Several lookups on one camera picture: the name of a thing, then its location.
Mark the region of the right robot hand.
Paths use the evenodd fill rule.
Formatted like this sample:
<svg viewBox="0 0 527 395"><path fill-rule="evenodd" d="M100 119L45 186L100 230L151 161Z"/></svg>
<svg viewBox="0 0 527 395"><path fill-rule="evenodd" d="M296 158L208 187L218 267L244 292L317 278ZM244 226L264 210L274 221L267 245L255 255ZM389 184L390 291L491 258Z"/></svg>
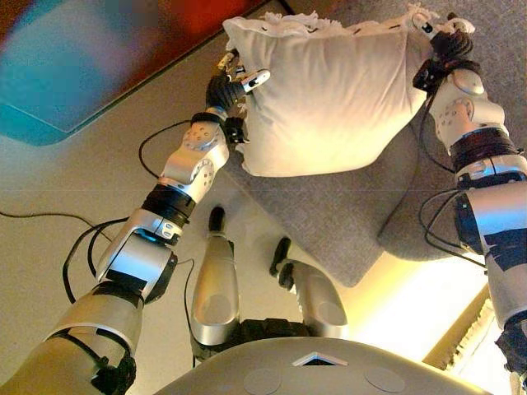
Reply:
<svg viewBox="0 0 527 395"><path fill-rule="evenodd" d="M454 12L448 14L447 22L442 26L433 25L431 18L422 13L415 14L412 22L429 39L434 54L444 63L464 58L473 50L470 35L474 33L475 27Z"/></svg>

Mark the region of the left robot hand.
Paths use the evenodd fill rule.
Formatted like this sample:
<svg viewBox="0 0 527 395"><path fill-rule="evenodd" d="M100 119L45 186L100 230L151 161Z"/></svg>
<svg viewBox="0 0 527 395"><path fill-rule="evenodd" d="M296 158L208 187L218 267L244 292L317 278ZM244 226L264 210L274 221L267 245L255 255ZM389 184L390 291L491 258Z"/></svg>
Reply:
<svg viewBox="0 0 527 395"><path fill-rule="evenodd" d="M266 83L271 77L268 69L248 72L236 49L228 51L217 64L206 91L207 107L228 111L238 100Z"/></svg>

